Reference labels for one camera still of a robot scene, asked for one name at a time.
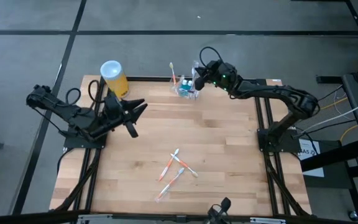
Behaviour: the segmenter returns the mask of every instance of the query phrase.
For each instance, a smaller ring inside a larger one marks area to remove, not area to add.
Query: toothbrush
[[[173,179],[169,182],[169,184],[164,187],[164,189],[162,189],[162,191],[160,192],[160,194],[159,194],[159,195],[157,196],[157,198],[156,198],[157,201],[159,201],[159,200],[162,198],[162,196],[164,196],[165,193],[167,193],[168,189],[172,186],[172,184],[174,183],[174,181],[177,180],[177,178],[180,176],[180,174],[183,173],[184,170],[185,170],[185,168],[182,167],[182,168],[178,171],[177,176],[176,176],[175,178],[173,178]]]
[[[175,150],[175,153],[173,153],[173,155],[174,155],[174,156],[177,155],[178,152],[179,152],[179,149],[176,149],[176,150]],[[164,177],[164,175],[167,173],[168,168],[171,166],[172,160],[173,160],[173,157],[171,157],[171,159],[169,160],[167,166],[166,166],[165,169],[162,171],[162,173],[161,173],[160,178],[159,178],[158,181],[162,180],[162,177]]]
[[[177,79],[175,78],[175,73],[173,72],[173,64],[172,64],[172,62],[169,63],[169,67],[172,69],[173,84],[176,85],[177,84]]]
[[[193,176],[198,177],[198,174],[197,174],[194,170],[190,169],[190,167],[189,167],[187,164],[185,164],[183,161],[181,161],[179,158],[177,158],[177,157],[174,156],[173,154],[171,154],[171,156],[172,156],[176,161],[178,161],[182,166],[184,166],[184,167],[186,167],[187,169],[189,169],[189,170],[191,171],[191,174],[193,174]]]

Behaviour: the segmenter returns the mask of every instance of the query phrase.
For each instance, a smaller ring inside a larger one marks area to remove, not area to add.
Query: wooden table
[[[87,87],[94,79],[100,76],[84,76],[78,105],[91,104]],[[280,80],[267,83],[281,85]],[[206,215],[212,204],[228,197],[230,215],[272,215],[253,98],[230,100],[225,91],[212,85],[205,86],[196,101],[176,96],[168,82],[130,82],[129,86],[127,99],[145,98],[149,106],[135,126],[138,138],[131,138],[124,126],[108,134],[92,212]],[[288,113],[281,101],[270,102],[274,120]],[[156,203],[154,198],[181,167],[174,161],[158,181],[176,148],[180,149],[178,157],[199,177],[186,170]],[[59,206],[76,185],[84,151],[74,149],[62,159],[50,208]],[[303,209],[311,212],[298,159],[287,153],[281,153],[281,158],[286,186]],[[87,190],[85,186],[80,208],[85,206]],[[277,186],[276,195],[282,212]]]

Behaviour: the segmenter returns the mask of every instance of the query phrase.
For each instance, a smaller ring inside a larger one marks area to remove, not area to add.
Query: gray floor
[[[358,12],[358,1],[355,2]],[[0,29],[71,30],[80,0],[47,2],[0,0]],[[357,30],[342,2],[270,1],[157,1],[88,0],[80,30]],[[25,105],[35,84],[52,86],[68,36],[0,36],[0,215],[9,213],[24,164],[39,128],[40,116]],[[317,85],[316,75],[358,70],[358,38],[262,37],[230,35],[104,35],[77,36],[59,97],[81,83],[83,75],[99,74],[107,60],[120,61],[130,76],[169,76],[189,73],[199,50],[210,45],[246,78],[280,78],[284,83],[323,96],[336,88]],[[214,58],[205,52],[205,60]],[[327,98],[321,104],[328,105]],[[341,111],[348,103],[338,106]],[[337,114],[323,110],[304,121],[307,127]],[[53,117],[58,126],[65,123]],[[326,129],[316,139],[339,139],[353,124]],[[358,139],[358,130],[345,142]],[[30,186],[24,213],[48,210],[63,138],[53,126],[47,131]],[[324,218],[347,220],[352,210],[347,191],[308,189],[312,211]]]

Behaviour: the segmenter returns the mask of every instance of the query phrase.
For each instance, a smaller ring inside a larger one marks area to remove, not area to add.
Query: white label
[[[301,155],[299,156],[300,160],[307,159],[316,155],[316,152],[314,151],[311,142],[309,140],[299,139],[299,144],[301,145],[301,150],[302,150]],[[318,142],[313,141],[313,144],[316,147],[317,153],[320,154],[320,146]],[[314,170],[303,172],[303,175],[309,175],[313,177],[324,177],[324,170],[322,167],[320,167]]]

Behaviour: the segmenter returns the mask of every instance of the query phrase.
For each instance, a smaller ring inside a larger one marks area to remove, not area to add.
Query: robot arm
[[[64,136],[74,134],[92,142],[124,124],[131,136],[136,138],[138,135],[133,124],[147,107],[147,104],[141,105],[144,99],[119,101],[114,92],[111,92],[103,102],[103,111],[97,114],[91,108],[80,108],[77,105],[65,103],[53,96],[48,86],[39,85],[34,87],[33,92],[26,99],[27,105],[31,108],[49,110],[75,130],[75,133],[62,132]]]
[[[195,81],[196,90],[201,90],[205,83],[212,83],[215,87],[228,92],[232,99],[248,99],[250,97],[273,98],[283,101],[289,109],[289,113],[279,122],[274,122],[269,127],[264,144],[276,146],[284,132],[300,119],[312,117],[317,99],[303,90],[297,90],[290,86],[263,86],[244,80],[237,74],[236,68],[224,63],[222,60],[210,61],[206,67],[198,67],[196,71],[200,77]]]

